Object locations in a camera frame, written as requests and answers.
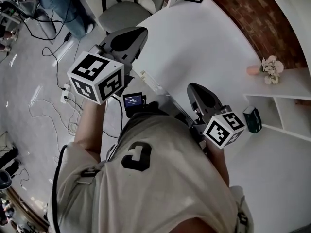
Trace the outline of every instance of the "white cube with fiducial markers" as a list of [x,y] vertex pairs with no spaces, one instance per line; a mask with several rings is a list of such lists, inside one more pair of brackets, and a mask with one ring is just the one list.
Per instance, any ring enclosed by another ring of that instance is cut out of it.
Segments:
[[215,115],[209,121],[203,135],[222,149],[234,143],[243,133],[246,126],[234,112]]
[[124,64],[85,51],[67,75],[76,93],[97,104],[124,87]]

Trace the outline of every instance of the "black letter on shirt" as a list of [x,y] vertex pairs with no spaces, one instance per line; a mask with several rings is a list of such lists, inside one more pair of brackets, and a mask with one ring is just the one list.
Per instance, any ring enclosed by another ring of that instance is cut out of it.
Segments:
[[121,164],[124,168],[133,169],[143,172],[150,167],[151,146],[145,142],[134,142],[128,149],[135,149],[137,146],[142,147],[140,160],[133,161],[133,155],[129,154],[123,157]]

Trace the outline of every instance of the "device screen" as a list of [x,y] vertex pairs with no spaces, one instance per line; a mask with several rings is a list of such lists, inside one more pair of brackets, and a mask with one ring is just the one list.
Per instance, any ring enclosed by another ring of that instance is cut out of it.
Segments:
[[141,105],[141,96],[133,96],[133,97],[128,97],[124,98],[125,101],[125,107],[130,107],[134,105]]

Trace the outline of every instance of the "black and white square pattern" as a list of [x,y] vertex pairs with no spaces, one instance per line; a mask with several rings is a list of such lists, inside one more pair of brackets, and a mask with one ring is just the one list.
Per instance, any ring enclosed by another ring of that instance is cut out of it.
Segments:
[[219,147],[226,141],[230,132],[223,128],[217,121],[213,121],[206,135],[209,136]]
[[241,130],[241,131],[235,133],[235,134],[231,137],[231,139],[227,142],[226,146],[229,145],[229,144],[231,144],[231,143],[233,143],[233,142],[235,142],[243,132],[244,132],[244,130]]
[[122,69],[119,69],[98,85],[102,100],[107,99],[122,86]]
[[94,81],[108,63],[108,60],[89,54],[76,66],[72,73]]
[[233,112],[223,115],[223,118],[233,130],[238,130],[244,127],[244,124]]
[[82,81],[71,78],[73,85],[76,87],[79,94],[97,102],[96,96],[94,94],[93,87],[89,84],[83,83]]

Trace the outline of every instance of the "chair seat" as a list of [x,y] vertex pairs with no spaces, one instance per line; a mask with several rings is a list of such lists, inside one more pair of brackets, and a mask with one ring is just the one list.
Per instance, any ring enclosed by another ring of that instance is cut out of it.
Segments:
[[119,2],[104,11],[99,23],[109,33],[128,27],[135,27],[150,16],[149,11],[137,3]]

